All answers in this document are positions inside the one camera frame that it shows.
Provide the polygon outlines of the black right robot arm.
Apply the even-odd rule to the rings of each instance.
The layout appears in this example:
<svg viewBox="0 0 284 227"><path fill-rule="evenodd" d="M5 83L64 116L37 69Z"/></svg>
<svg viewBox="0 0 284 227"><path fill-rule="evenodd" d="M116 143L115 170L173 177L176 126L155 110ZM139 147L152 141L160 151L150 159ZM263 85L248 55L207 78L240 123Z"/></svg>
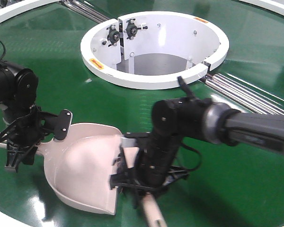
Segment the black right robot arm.
<svg viewBox="0 0 284 227"><path fill-rule="evenodd" d="M243 113L225 103L198 99L182 78L185 97L154 104L150 133L122 135L112 126L77 123L61 142L42 143L49 185L64 203L100 214L115 214L117 189L129 188L138 201L152 199L189 169L173 166L183 139L236 146L246 143L284 156L284 115Z"/></svg>

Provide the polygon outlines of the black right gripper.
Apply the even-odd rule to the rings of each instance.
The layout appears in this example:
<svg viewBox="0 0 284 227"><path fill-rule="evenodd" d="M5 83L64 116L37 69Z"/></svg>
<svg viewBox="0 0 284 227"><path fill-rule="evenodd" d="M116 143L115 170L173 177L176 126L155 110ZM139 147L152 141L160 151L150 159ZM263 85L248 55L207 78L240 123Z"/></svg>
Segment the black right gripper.
<svg viewBox="0 0 284 227"><path fill-rule="evenodd" d="M182 140L183 136L180 135L161 136L150 133L145 147L137 147L133 167L129 167L124 149L120 147L120 153L114 162L116 173L110 177L110 188L131 188L133 208L137 209L144 192L160 194L177 180L187 179L189 173L186 169L172 165Z"/></svg>

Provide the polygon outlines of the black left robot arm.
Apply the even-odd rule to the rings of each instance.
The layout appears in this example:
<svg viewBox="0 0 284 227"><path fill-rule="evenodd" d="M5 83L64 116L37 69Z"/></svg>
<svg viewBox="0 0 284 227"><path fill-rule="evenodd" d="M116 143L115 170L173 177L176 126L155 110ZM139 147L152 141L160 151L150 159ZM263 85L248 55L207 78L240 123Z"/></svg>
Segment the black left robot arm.
<svg viewBox="0 0 284 227"><path fill-rule="evenodd" d="M6 170L17 172L20 163L32 165L37 145L51 133L58 116L35 104L38 77L32 70L0 60L0 105L6 128L0 143L7 143Z"/></svg>

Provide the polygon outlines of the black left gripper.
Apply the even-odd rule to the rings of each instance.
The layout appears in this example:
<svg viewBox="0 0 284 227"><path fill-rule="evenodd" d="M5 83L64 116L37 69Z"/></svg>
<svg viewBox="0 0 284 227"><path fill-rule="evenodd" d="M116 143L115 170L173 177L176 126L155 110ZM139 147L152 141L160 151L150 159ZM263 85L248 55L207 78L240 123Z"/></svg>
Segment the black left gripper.
<svg viewBox="0 0 284 227"><path fill-rule="evenodd" d="M44 112L37 105L22 109L12 104L0 104L0 109L6 124L0 132L0 148L7 149L5 170L18 172L21 162L34 164L37 148L46 136L54 132L58 115ZM29 150L24 158L22 150Z"/></svg>

